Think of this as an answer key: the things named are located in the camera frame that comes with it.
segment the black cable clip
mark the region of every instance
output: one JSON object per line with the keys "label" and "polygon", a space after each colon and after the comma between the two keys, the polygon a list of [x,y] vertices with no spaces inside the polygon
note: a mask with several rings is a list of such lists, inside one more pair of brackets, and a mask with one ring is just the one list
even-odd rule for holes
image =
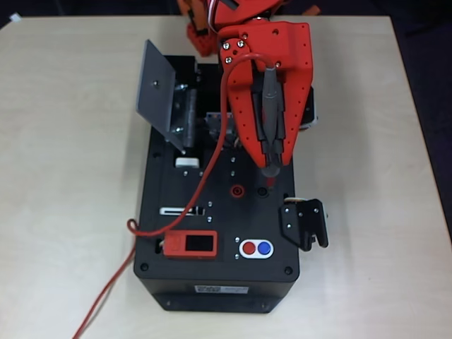
{"label": "black cable clip", "polygon": [[285,201],[279,209],[281,234],[302,251],[311,251],[316,241],[320,247],[328,246],[326,213],[318,199]]}

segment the tabletop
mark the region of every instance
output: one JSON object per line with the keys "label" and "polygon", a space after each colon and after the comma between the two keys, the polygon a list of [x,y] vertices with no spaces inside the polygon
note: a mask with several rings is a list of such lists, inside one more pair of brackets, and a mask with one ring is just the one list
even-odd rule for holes
{"label": "tabletop", "polygon": [[[325,203],[329,247],[300,253],[268,315],[163,311],[128,268],[84,338],[452,338],[451,244],[390,20],[281,19],[311,26],[319,123],[297,140],[295,181]],[[196,55],[185,25],[0,30],[0,338],[70,338],[129,252],[150,132],[134,112],[144,42]]]}

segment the blue button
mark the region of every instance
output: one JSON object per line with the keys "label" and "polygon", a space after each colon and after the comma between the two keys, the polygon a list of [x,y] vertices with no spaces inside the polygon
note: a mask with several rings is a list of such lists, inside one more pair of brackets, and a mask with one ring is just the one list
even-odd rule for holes
{"label": "blue button", "polygon": [[261,242],[259,246],[257,246],[257,250],[260,254],[266,255],[270,253],[271,247],[268,242]]}

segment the small screen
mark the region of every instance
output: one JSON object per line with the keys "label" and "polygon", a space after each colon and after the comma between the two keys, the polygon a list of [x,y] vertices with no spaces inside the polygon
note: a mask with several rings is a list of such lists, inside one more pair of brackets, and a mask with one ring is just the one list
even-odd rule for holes
{"label": "small screen", "polygon": [[186,251],[212,251],[213,236],[211,235],[187,235]]}

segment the button panel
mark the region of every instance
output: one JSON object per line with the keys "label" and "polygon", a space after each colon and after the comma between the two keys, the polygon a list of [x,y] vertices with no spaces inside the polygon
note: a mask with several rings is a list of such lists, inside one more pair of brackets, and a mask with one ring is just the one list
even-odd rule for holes
{"label": "button panel", "polygon": [[273,244],[265,239],[245,239],[239,245],[240,255],[246,259],[267,259],[273,251]]}

